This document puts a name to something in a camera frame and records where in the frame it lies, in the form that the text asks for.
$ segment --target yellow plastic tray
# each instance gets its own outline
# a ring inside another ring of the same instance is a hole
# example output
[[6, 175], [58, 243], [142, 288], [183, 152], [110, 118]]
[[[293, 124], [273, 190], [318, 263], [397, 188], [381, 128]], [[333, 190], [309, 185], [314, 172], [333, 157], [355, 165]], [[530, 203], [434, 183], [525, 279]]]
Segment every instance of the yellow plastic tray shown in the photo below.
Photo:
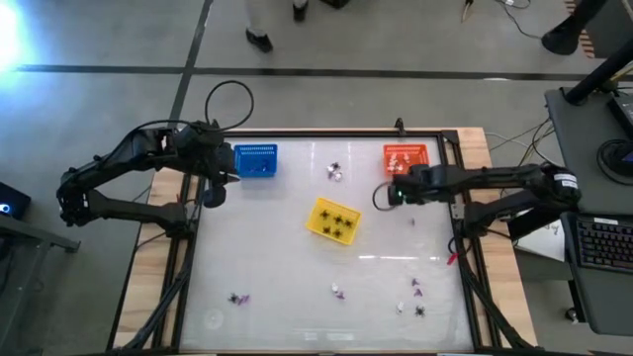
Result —
[[318, 198], [306, 227], [321, 236], [350, 245], [354, 242], [361, 216], [360, 212], [353, 209], [325, 198]]

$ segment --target concrete floor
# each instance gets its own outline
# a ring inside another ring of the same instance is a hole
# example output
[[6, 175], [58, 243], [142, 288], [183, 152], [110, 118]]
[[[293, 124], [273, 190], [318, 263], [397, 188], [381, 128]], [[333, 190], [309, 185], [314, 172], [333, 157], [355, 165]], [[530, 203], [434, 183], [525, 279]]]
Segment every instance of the concrete floor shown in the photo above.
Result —
[[[263, 55], [243, 38], [241, 1], [216, 0], [207, 21], [198, 67], [422, 70], [487, 73], [588, 73], [600, 60], [577, 51], [561, 57], [523, 37], [491, 1], [477, 1], [460, 25], [463, 1], [355, 0], [333, 11], [313, 0], [308, 20], [292, 23], [289, 1], [268, 1], [263, 14], [276, 49]], [[17, 1], [21, 63], [184, 66], [204, 0]], [[567, 16], [562, 0], [533, 0], [514, 11], [526, 32], [541, 35]], [[182, 120], [203, 118], [205, 95], [235, 76], [194, 75]], [[112, 149], [134, 126], [169, 117], [180, 75], [0, 74], [2, 181], [33, 197], [27, 221], [82, 241], [76, 255], [50, 254], [43, 287], [31, 300], [21, 344], [45, 355], [102, 351], [110, 335], [138, 224], [98, 221], [67, 228], [58, 218], [59, 175], [95, 153]], [[574, 82], [471, 79], [394, 79], [310, 76], [240, 76], [256, 108], [247, 127], [388, 127], [402, 117], [409, 127], [484, 127], [513, 135], [546, 117], [543, 92]], [[237, 89], [220, 92], [212, 114], [223, 125], [245, 112]], [[490, 146], [500, 142], [489, 136]], [[540, 150], [562, 161], [552, 136]], [[516, 164], [524, 148], [492, 152], [495, 165]], [[131, 199], [151, 173], [130, 174], [101, 191]], [[521, 269], [538, 264], [519, 259]], [[549, 350], [624, 352], [633, 338], [592, 334], [571, 326], [564, 282], [524, 285], [539, 343]]]

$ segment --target person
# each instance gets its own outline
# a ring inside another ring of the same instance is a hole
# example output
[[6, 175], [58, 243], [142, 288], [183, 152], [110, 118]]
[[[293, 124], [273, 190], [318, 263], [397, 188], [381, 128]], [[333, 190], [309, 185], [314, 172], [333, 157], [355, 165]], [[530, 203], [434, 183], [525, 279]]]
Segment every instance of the person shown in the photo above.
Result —
[[[309, 0], [293, 0], [293, 19], [296, 23], [300, 23], [306, 19]], [[273, 50], [273, 44], [268, 38], [266, 31], [262, 29], [261, 13], [266, 4], [274, 1], [265, 0], [244, 0], [246, 6], [246, 14], [248, 16], [248, 24], [246, 25], [246, 39], [257, 49], [264, 53]]]

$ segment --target blue basket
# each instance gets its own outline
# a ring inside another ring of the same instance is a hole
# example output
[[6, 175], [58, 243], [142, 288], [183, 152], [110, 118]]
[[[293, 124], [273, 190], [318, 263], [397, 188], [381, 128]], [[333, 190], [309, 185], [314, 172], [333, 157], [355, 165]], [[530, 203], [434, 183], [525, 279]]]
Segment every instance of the blue basket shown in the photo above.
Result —
[[240, 177], [272, 177], [277, 172], [277, 144], [236, 144], [233, 149]]

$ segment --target red basket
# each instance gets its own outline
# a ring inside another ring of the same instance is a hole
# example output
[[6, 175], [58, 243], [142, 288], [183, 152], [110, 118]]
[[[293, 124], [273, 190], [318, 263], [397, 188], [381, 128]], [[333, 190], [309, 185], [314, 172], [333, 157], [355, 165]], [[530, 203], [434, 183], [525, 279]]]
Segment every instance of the red basket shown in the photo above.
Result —
[[406, 174], [414, 164], [428, 164], [426, 144], [385, 144], [383, 156], [388, 176]]

